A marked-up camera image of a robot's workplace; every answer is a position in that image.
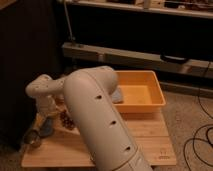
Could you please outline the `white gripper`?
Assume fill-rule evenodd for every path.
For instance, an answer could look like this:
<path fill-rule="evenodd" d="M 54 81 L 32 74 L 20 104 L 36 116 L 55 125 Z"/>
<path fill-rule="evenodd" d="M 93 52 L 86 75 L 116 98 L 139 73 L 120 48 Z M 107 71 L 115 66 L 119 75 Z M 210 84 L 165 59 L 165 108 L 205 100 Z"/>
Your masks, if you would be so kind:
<path fill-rule="evenodd" d="M 46 120 L 45 117 L 54 116 L 57 114 L 57 105 L 54 98 L 49 95 L 37 98 L 36 107 L 40 115 L 36 116 L 33 124 L 33 129 L 35 131 L 39 131 Z"/>

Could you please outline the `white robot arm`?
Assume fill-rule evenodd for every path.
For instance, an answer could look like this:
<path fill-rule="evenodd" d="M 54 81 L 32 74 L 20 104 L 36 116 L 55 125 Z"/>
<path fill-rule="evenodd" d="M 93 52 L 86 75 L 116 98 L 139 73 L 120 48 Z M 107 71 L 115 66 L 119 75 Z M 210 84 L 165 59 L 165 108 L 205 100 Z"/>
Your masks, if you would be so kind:
<path fill-rule="evenodd" d="M 99 66 L 56 80 L 43 74 L 26 86 L 26 94 L 37 101 L 41 113 L 53 108 L 50 95 L 64 97 L 99 171 L 153 171 L 111 100 L 117 86 L 115 70 Z"/>

